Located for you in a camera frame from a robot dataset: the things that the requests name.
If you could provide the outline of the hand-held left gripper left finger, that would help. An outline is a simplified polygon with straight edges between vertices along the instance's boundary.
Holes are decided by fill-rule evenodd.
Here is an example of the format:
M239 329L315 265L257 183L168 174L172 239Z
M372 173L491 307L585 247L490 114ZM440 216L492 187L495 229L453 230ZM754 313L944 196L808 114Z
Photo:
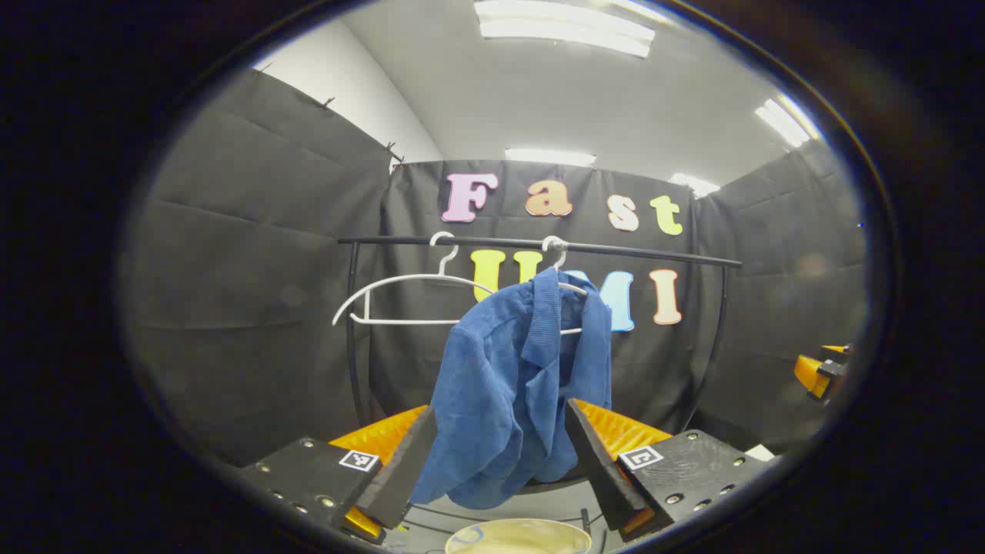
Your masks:
M331 441L296 439L239 475L320 529L381 543L403 522L436 436L422 405Z

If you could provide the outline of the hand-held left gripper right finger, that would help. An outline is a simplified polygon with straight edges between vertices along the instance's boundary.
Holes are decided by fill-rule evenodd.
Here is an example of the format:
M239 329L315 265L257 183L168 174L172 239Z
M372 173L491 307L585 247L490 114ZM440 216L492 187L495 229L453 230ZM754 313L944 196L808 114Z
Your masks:
M729 498L774 466L700 430L670 435L569 399L566 431L606 525L640 539Z

